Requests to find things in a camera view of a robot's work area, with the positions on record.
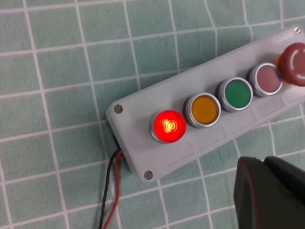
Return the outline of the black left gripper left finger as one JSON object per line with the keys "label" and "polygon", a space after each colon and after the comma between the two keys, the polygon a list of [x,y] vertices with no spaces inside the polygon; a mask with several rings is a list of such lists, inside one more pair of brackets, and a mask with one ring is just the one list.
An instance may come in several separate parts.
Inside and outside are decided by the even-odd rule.
{"label": "black left gripper left finger", "polygon": [[234,204],[240,229],[303,229],[305,203],[301,203],[255,157],[238,159]]}

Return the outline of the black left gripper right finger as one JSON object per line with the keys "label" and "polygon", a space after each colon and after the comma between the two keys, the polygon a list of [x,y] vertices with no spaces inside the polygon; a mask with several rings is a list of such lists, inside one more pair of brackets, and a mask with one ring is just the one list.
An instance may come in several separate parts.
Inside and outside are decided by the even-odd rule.
{"label": "black left gripper right finger", "polygon": [[305,202],[305,172],[285,160],[268,156],[264,164],[275,177],[301,202]]}

